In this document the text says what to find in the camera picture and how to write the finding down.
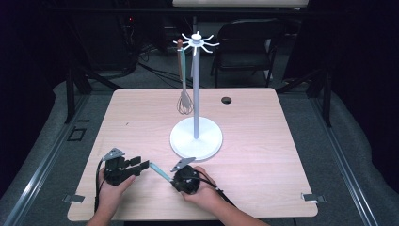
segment whisk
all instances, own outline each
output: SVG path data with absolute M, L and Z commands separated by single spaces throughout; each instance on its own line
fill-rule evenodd
M 186 90 L 185 83 L 185 53 L 183 48 L 183 41 L 181 39 L 177 40 L 177 58 L 179 65 L 179 76 L 182 81 L 183 90 L 180 95 L 179 101 L 177 103 L 177 109 L 182 115 L 188 115 L 193 111 L 193 101 Z

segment dark background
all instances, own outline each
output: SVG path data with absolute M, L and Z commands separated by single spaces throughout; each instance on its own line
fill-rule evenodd
M 160 2 L 166 5 L 158 7 L 170 4 L 170 1 L 149 3 Z M 140 51 L 140 44 L 126 45 L 123 32 L 118 29 L 120 21 L 115 17 L 102 21 L 101 25 L 81 18 L 81 26 L 71 27 L 79 24 L 76 21 L 79 17 L 66 24 L 62 17 L 46 13 L 41 4 L 37 0 L 3 1 L 0 9 L 1 196 L 34 145 L 54 104 L 53 88 L 65 80 L 72 63 L 123 72 L 134 69 L 135 57 Z M 399 192 L 399 122 L 396 119 L 399 115 L 396 105 L 399 14 L 392 1 L 349 4 L 313 0 L 309 5 L 309 10 L 314 11 L 348 8 L 355 8 L 359 13 L 349 28 L 345 26 L 346 18 L 303 21 L 285 77 L 304 76 L 325 65 L 333 50 L 339 50 L 339 57 L 333 57 L 333 91 L 364 130 L 373 149 L 373 163 L 387 183 Z M 162 23 L 158 20 L 153 21 L 150 31 L 141 25 L 137 29 L 142 32 L 134 38 L 141 41 L 143 34 L 159 32 L 160 26 L 162 28 Z M 74 29 L 91 31 L 79 39 Z M 106 58 L 109 50 L 101 47 L 111 45 L 119 57 Z M 162 42 L 155 45 L 161 51 L 165 47 Z M 98 52 L 88 55 L 88 49 L 98 49 Z

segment wire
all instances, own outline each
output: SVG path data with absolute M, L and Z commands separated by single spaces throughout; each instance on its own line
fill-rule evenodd
M 101 188 L 103 187 L 103 183 L 105 182 L 105 180 L 106 180 L 106 179 L 104 178 L 103 181 L 101 182 L 99 191 L 101 191 Z
M 189 114 L 193 111 L 193 109 L 194 109 L 194 107 L 193 107 L 193 101 L 191 100 L 190 96 L 188 96 L 188 94 L 187 94 L 188 101 L 189 101 L 190 105 L 189 105 L 189 107 L 185 107 L 185 106 L 183 105 L 183 103 L 182 103 L 182 100 L 183 100 L 182 95 L 183 95 L 183 94 L 181 94 L 181 97 L 179 98 L 179 101 L 178 101 L 177 104 L 176 104 L 176 108 L 177 108 L 177 110 L 179 111 L 180 114 L 182 114 L 182 115 L 189 115 Z
M 164 83 L 166 83 L 167 85 L 171 86 L 172 88 L 177 88 L 177 87 L 172 85 L 172 84 L 170 84 L 169 82 L 167 82 L 167 79 L 171 80 L 173 82 L 176 82 L 176 83 L 180 83 L 181 82 L 180 79 L 178 78 L 179 75 L 177 75 L 175 73 L 169 73 L 169 72 L 165 72 L 165 71 L 156 70 L 156 69 L 153 69 L 153 68 L 151 68 L 151 67 L 149 67 L 147 65 L 144 65 L 144 64 L 142 64 L 140 62 L 138 62 L 138 65 L 143 67 L 145 70 L 147 70 L 147 71 L 155 74 L 156 76 L 158 76 L 158 78 L 160 78 Z
M 141 48 L 141 52 L 138 56 L 144 62 L 149 62 L 150 61 L 150 52 L 154 51 L 154 50 L 156 50 L 156 48 L 152 44 L 149 44 L 149 45 Z
M 99 165 L 97 166 L 97 171 L 96 171 L 96 198 L 94 201 L 94 213 L 97 211 L 97 208 L 99 207 L 99 197 L 100 197 L 99 174 L 100 174 L 100 167 L 101 167 L 102 163 L 103 163 L 103 160 L 100 160 Z
M 232 206 L 235 206 L 234 203 L 232 203 L 232 201 L 223 193 L 223 190 L 221 190 L 218 186 L 214 185 L 212 182 L 210 182 L 209 178 L 204 175 L 202 172 L 198 171 L 200 174 L 202 174 L 207 180 L 202 179 L 202 178 L 198 178 L 198 177 L 182 177 L 183 179 L 194 179 L 194 180 L 199 180 L 202 182 L 205 182 L 206 184 L 210 185 L 211 187 L 213 187 L 217 194 L 219 194 L 224 201 L 230 203 Z

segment human hand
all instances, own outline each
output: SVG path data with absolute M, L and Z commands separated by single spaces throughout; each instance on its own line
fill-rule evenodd
M 112 186 L 104 180 L 104 168 L 102 168 L 99 172 L 98 182 L 101 186 L 99 206 L 93 218 L 88 222 L 88 225 L 107 225 L 117 212 L 123 192 L 133 183 L 135 178 L 136 177 L 132 175 L 118 186 Z
M 104 180 L 104 168 L 99 173 L 99 185 L 101 186 L 99 195 L 99 209 L 103 208 L 112 216 L 118 209 L 123 192 L 133 183 L 135 176 L 132 175 L 117 186 L 110 185 Z
M 194 167 L 194 170 L 201 172 L 199 174 L 200 178 L 209 180 L 216 186 L 216 182 L 208 175 L 208 173 L 206 173 L 204 168 Z M 218 206 L 217 204 L 219 202 L 224 202 L 219 194 L 217 194 L 216 190 L 211 185 L 203 181 L 199 183 L 199 189 L 195 194 L 188 195 L 184 192 L 181 192 L 181 194 L 183 195 L 185 201 L 192 202 L 210 213 L 214 213 L 214 208 Z

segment light blue strip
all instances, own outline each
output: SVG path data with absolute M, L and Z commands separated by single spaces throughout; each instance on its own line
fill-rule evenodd
M 180 64 L 182 66 L 182 80 L 184 82 L 184 87 L 185 87 L 185 52 L 184 48 L 182 47 L 181 53 L 180 53 Z
M 170 177 L 167 176 L 166 173 L 164 173 L 161 169 L 159 169 L 155 164 L 153 164 L 152 162 L 150 163 L 150 167 L 156 171 L 159 175 L 161 175 L 163 178 L 165 178 L 165 180 L 167 180 L 168 182 L 170 182 Z

